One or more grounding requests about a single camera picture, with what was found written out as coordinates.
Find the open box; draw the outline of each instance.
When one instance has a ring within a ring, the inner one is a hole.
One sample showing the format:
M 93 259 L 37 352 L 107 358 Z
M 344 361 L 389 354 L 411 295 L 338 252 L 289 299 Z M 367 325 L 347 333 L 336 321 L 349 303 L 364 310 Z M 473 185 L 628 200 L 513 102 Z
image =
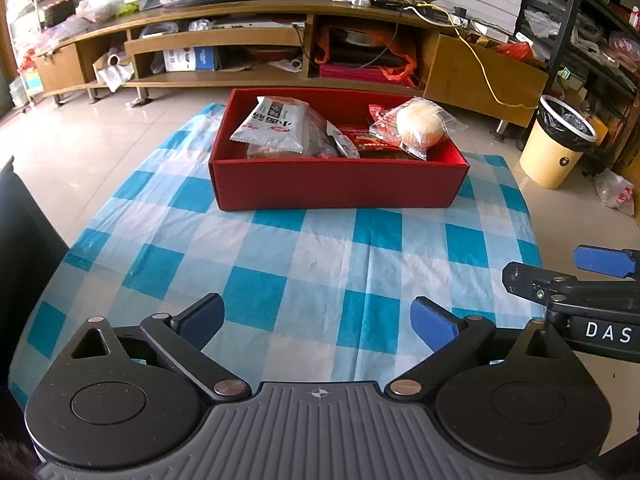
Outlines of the open box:
M 293 97 L 335 126 L 368 127 L 369 104 L 395 108 L 396 94 L 317 88 L 235 89 L 209 159 L 216 200 L 225 211 L 355 207 L 448 207 L 469 164 L 450 139 L 428 161 L 373 158 L 247 159 L 247 145 L 230 140 L 257 97 Z

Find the checkered tablecloth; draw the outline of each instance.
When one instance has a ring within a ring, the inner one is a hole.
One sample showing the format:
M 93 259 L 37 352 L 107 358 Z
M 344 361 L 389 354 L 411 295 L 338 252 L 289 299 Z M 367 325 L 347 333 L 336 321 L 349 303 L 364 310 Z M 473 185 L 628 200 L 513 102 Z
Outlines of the checkered tablecloth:
M 223 111 L 211 105 L 156 149 L 71 248 L 14 355 L 21 404 L 87 317 L 133 325 L 208 292 L 222 295 L 226 317 L 203 352 L 254 389 L 262 380 L 384 386 L 431 353 L 410 326 L 416 296 L 498 326 L 542 314 L 501 283 L 505 264 L 539 265 L 540 254 L 500 156 L 466 154 L 471 168 L 448 209 L 229 213 L 207 169 Z

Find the gray ribbed plate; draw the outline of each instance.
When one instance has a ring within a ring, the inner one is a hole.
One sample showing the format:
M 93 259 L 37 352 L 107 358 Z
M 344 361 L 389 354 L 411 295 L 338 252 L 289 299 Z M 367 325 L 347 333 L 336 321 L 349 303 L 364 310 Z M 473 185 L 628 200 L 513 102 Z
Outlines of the gray ribbed plate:
M 46 480 L 600 480 L 587 466 L 554 474 L 479 464 L 438 433 L 417 404 L 386 399 L 373 383 L 265 383 L 250 400 L 221 404 L 174 453 L 138 468 L 73 471 Z

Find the white lettering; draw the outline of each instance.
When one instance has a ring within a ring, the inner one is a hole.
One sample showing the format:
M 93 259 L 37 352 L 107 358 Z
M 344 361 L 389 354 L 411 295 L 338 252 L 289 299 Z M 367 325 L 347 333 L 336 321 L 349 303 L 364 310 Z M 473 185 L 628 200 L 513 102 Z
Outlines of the white lettering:
M 593 321 L 590 321 L 589 324 L 587 325 L 587 337 L 594 337 L 597 333 L 598 333 L 598 326 Z
M 609 325 L 609 328 L 607 328 L 607 331 L 602 336 L 603 339 L 606 337 L 613 341 L 613 327 L 611 325 Z
M 622 329 L 622 338 L 620 339 L 621 343 L 628 343 L 631 341 L 631 329 L 629 327 Z

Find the silver screw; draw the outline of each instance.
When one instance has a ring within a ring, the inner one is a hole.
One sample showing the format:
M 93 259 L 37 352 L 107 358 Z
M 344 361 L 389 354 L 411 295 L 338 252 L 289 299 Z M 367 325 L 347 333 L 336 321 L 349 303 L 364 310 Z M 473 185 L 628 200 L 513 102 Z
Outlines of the silver screw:
M 225 397 L 236 396 L 244 392 L 246 385 L 238 379 L 225 379 L 213 386 L 213 391 Z
M 397 381 L 393 381 L 389 388 L 396 395 L 402 396 L 416 395 L 422 391 L 420 383 L 411 379 L 399 379 Z

